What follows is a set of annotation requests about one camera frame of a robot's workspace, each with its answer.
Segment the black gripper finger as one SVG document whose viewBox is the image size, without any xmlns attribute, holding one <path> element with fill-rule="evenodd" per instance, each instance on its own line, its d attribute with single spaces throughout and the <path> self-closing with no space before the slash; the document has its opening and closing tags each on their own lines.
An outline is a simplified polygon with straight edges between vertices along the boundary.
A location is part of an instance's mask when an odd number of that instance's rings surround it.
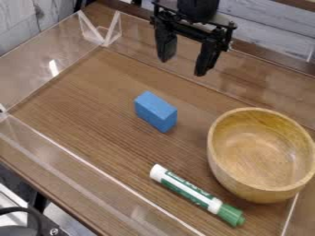
<svg viewBox="0 0 315 236">
<path fill-rule="evenodd" d="M 200 53 L 196 58 L 194 75 L 197 77 L 203 77 L 213 68 L 219 55 L 220 48 L 217 41 L 213 39 L 205 39 L 201 43 Z"/>
<path fill-rule="evenodd" d="M 157 57 L 165 63 L 176 54 L 177 36 L 162 22 L 154 24 L 154 41 Z"/>
</svg>

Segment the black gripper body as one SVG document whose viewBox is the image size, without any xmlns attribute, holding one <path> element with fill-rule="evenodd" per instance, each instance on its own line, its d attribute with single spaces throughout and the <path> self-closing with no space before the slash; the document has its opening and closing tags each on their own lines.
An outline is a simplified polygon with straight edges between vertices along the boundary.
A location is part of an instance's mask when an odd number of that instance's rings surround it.
<svg viewBox="0 0 315 236">
<path fill-rule="evenodd" d="M 152 0 L 153 20 L 160 19 L 177 33 L 194 41 L 213 38 L 221 51 L 227 51 L 237 25 L 216 13 L 219 2 L 220 0 Z"/>
</svg>

